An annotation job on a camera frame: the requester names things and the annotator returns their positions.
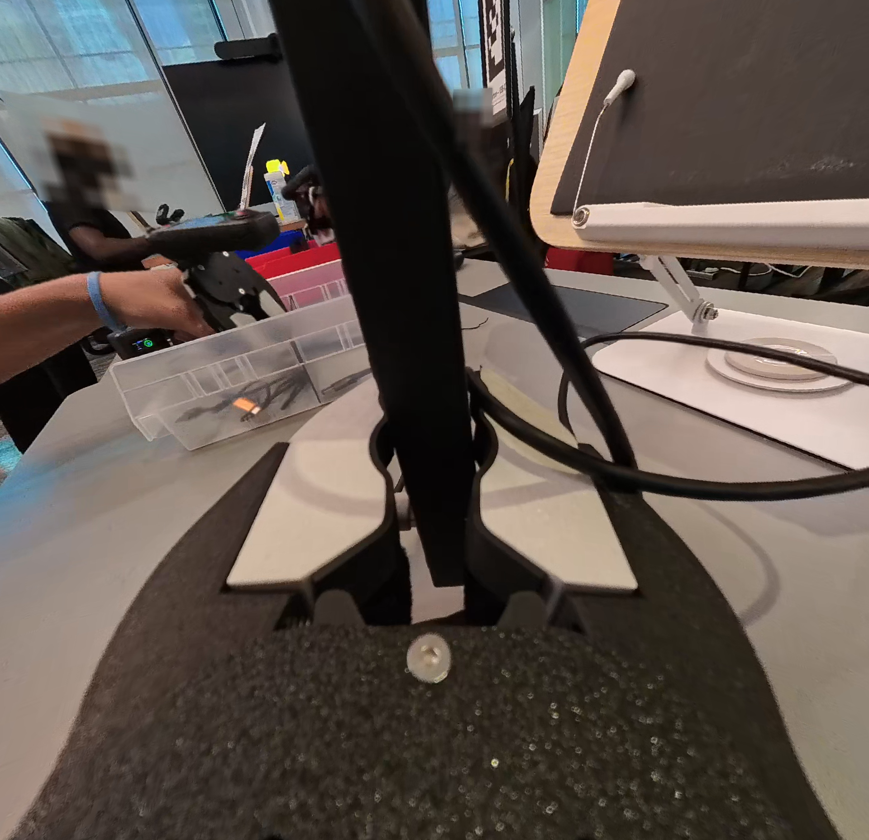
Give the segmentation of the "black device green lights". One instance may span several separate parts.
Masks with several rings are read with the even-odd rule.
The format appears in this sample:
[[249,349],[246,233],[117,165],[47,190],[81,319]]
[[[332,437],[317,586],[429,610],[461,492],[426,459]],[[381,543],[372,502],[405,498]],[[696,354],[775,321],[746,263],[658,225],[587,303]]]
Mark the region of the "black device green lights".
[[137,358],[174,347],[173,335],[162,328],[127,328],[109,333],[107,342],[121,360]]

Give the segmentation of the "pale tape patch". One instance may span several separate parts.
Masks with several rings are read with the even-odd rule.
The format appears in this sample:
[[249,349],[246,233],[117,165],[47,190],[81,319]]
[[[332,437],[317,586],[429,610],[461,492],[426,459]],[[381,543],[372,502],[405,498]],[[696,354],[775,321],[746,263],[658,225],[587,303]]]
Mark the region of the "pale tape patch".
[[[578,442],[574,435],[559,422],[555,412],[548,410],[528,397],[506,378],[489,368],[482,368],[481,380],[489,393],[494,396],[494,399],[498,400],[516,416],[554,439],[572,448],[578,447]],[[559,473],[573,473],[570,467],[560,464],[543,453],[537,452],[536,449],[518,439],[498,421],[494,422],[494,429],[500,443],[505,443],[508,449],[524,457],[528,462],[555,470]]]

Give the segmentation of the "black cable gold connectors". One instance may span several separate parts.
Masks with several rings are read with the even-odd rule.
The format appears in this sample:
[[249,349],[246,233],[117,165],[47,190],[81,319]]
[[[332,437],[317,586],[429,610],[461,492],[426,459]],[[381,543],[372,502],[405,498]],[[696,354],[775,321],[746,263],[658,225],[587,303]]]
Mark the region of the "black cable gold connectors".
[[280,378],[248,385],[210,405],[191,406],[173,421],[186,423],[227,410],[240,412],[242,422],[250,422],[268,410],[291,413],[296,401],[309,388],[312,388],[310,376],[299,368]]

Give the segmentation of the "blue plastic bin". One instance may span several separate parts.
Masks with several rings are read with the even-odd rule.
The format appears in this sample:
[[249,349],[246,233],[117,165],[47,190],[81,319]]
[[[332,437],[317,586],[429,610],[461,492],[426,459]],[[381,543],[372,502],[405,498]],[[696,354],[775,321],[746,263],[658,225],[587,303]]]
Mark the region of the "blue plastic bin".
[[305,230],[306,222],[303,219],[279,222],[280,234],[265,248],[256,250],[235,250],[242,259],[254,258],[264,254],[288,249],[291,253],[308,250],[309,241]]

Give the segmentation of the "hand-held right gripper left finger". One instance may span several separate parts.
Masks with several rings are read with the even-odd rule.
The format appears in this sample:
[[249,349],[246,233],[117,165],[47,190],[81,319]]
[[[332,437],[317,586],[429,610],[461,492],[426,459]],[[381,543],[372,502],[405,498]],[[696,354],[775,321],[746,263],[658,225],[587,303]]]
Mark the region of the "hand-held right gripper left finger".
[[322,407],[289,441],[226,587],[287,592],[310,609],[346,592],[368,624],[409,624],[393,454],[375,380]]

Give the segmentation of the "person's left hand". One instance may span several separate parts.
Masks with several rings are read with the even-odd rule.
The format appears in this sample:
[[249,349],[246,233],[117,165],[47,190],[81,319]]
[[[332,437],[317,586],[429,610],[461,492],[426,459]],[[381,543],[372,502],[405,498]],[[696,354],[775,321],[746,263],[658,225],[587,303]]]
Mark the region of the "person's left hand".
[[101,283],[105,306],[124,327],[162,328],[183,341],[215,332],[176,267],[107,273]]

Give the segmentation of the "red plastic bin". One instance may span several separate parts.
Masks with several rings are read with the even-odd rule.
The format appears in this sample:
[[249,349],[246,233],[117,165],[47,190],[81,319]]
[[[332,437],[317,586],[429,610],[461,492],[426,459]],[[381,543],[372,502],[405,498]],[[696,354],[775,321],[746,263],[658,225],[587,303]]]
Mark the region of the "red plastic bin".
[[291,249],[295,247],[287,246],[257,254],[247,258],[246,262],[265,280],[272,280],[341,259],[340,249],[335,242],[320,247],[310,244],[305,251],[292,252]]

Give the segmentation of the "person's left forearm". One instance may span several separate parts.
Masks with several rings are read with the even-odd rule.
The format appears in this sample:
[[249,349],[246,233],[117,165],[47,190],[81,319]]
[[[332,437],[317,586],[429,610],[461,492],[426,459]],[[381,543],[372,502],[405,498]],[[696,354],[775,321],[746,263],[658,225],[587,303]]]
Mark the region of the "person's left forearm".
[[85,275],[2,295],[2,381],[35,367],[102,327],[88,297]]

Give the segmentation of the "clear plastic bin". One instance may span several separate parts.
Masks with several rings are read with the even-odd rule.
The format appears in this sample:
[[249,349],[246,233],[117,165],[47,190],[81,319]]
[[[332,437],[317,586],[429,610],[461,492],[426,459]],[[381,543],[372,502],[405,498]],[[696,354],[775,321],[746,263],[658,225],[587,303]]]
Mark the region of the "clear plastic bin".
[[288,312],[349,296],[341,259],[288,272],[267,282]]
[[[250,422],[234,410],[176,423],[244,387],[301,368],[312,388],[291,413],[268,410]],[[189,451],[330,404],[371,374],[350,296],[312,305],[157,353],[117,360],[108,373],[130,420],[148,441],[172,437]]]

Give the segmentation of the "black white marker sign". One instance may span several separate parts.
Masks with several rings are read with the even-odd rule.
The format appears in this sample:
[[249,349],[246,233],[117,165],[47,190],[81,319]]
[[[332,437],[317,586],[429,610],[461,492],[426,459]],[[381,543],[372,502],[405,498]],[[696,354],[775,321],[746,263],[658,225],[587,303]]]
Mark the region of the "black white marker sign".
[[482,66],[485,87],[490,90],[495,121],[508,116],[508,80],[511,53],[509,0],[480,0]]

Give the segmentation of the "black partition panel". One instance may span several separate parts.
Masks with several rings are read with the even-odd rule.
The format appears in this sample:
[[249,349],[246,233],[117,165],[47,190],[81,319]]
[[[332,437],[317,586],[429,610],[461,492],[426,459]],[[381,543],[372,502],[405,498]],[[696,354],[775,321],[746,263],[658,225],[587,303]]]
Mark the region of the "black partition panel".
[[285,161],[293,175],[315,163],[285,60],[191,62],[162,71],[226,210],[238,206],[248,150],[261,125],[250,204],[271,199],[267,161]]

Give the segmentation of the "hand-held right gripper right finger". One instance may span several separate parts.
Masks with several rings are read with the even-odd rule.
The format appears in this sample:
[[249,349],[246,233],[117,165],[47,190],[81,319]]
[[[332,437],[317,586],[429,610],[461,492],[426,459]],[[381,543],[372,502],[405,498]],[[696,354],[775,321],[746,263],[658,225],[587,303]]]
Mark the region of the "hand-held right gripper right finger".
[[466,522],[468,621],[495,624],[518,593],[537,595],[550,616],[567,598],[636,595],[613,515],[593,482],[530,463],[500,443],[495,421],[516,434],[487,406],[515,414],[480,373],[468,386],[476,461]]

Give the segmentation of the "white paper strip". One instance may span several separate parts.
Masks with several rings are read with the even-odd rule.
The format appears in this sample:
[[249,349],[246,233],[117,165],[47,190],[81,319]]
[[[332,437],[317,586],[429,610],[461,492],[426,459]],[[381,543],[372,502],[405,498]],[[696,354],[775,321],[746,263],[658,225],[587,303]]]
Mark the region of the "white paper strip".
[[244,169],[244,179],[241,191],[241,197],[239,200],[239,204],[236,207],[238,212],[243,211],[244,209],[249,208],[250,198],[252,194],[253,187],[253,179],[254,179],[254,159],[257,149],[259,147],[260,141],[263,137],[264,129],[266,128],[266,124],[263,123],[259,127],[257,127],[252,135],[252,139],[249,145],[247,159],[245,163]]

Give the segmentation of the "grey desk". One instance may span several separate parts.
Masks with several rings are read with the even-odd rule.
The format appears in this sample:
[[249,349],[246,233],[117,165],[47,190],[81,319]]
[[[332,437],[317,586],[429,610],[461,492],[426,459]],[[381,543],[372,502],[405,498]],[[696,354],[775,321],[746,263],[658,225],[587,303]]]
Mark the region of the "grey desk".
[[[701,288],[729,310],[867,333],[867,308]],[[547,408],[558,374],[530,324],[487,316],[472,366]],[[606,381],[640,464],[723,480],[827,464]],[[2,485],[2,838],[67,741],[125,612],[172,547],[297,416],[187,452],[146,441],[110,379],[66,400]],[[741,505],[647,497],[739,614],[799,758],[843,838],[867,838],[867,492]]]

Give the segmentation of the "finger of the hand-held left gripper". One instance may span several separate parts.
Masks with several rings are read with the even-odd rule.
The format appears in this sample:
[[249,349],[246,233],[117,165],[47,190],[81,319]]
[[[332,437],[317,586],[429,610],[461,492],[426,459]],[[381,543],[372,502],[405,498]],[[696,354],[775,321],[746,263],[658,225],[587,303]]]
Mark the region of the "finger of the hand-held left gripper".
[[241,303],[231,313],[231,322],[238,328],[285,313],[287,309],[280,300],[275,300],[271,295],[257,295],[255,298],[242,298]]

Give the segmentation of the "black flat panel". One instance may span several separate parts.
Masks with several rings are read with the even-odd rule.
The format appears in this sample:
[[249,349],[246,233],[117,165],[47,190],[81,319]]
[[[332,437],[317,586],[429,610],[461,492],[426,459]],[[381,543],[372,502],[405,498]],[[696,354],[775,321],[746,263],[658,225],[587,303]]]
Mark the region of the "black flat panel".
[[551,213],[863,200],[868,0],[621,0]]

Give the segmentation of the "blue wristband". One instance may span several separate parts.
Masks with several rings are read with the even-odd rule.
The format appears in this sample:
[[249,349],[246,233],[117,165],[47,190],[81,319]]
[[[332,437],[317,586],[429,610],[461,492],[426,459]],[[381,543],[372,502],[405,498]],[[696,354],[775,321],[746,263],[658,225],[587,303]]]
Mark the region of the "blue wristband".
[[112,313],[103,298],[101,276],[100,271],[88,272],[85,275],[85,284],[91,305],[102,327],[111,331],[112,334],[126,333],[129,327]]

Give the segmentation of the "white bottle yellow cap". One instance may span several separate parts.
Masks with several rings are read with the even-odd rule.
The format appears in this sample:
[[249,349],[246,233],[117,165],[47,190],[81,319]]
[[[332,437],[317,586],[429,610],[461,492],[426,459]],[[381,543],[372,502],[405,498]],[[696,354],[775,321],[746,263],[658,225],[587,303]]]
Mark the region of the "white bottle yellow cap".
[[288,167],[285,162],[279,160],[269,160],[266,162],[264,179],[271,200],[276,208],[277,217],[284,224],[297,221],[300,218],[296,202],[292,198],[285,198],[282,193],[286,185],[287,176]]

